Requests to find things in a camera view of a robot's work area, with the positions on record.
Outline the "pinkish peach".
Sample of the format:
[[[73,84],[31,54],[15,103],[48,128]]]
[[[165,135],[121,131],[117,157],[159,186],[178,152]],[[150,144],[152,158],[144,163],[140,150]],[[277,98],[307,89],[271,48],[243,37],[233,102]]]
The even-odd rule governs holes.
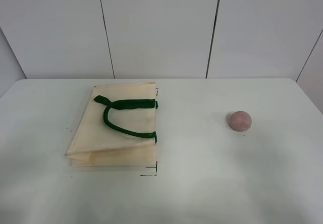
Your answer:
[[[245,111],[232,111],[226,114],[226,123],[236,132],[245,132],[251,128],[252,118]]]

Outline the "white linen bag green handles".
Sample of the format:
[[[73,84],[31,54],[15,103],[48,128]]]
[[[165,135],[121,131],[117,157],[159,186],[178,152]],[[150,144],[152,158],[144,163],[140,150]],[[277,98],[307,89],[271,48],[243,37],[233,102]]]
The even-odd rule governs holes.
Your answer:
[[[154,82],[96,85],[65,156],[74,167],[156,165]]]

